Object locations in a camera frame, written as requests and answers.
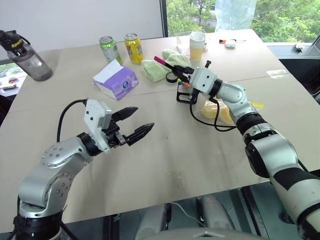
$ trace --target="towel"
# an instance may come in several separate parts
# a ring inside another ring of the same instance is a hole
[[[186,56],[170,49],[164,49],[162,51],[162,59],[172,66],[191,66],[190,61]],[[156,83],[162,79],[165,79],[167,73],[171,70],[155,60],[143,60],[142,71],[150,81]]]

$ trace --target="pen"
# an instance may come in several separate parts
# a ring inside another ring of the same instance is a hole
[[[236,43],[247,41],[247,40],[236,40],[236,39],[230,39],[230,40],[235,40]],[[219,43],[220,43],[220,44],[225,44],[226,41],[227,41],[226,39],[220,39],[220,40],[219,40]]]

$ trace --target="window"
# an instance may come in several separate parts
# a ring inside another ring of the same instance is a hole
[[[166,0],[166,16],[169,36],[251,28],[264,42],[311,43],[320,34],[320,0]]]
[[[0,65],[0,95],[4,97],[16,95],[26,76],[27,74],[14,62]]]

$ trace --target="green soda can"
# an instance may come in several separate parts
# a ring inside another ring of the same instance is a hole
[[[109,63],[114,59],[116,59],[120,64],[122,64],[122,60],[118,52],[117,44],[112,37],[103,36],[100,38],[99,42],[100,42],[100,47],[102,49],[102,52]]]

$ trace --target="pink marker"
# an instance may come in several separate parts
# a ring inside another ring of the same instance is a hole
[[[154,56],[154,60],[156,60],[158,63],[166,66],[167,68],[174,70],[175,68],[173,66],[171,66],[170,64],[166,63],[164,60],[162,60],[161,58]]]

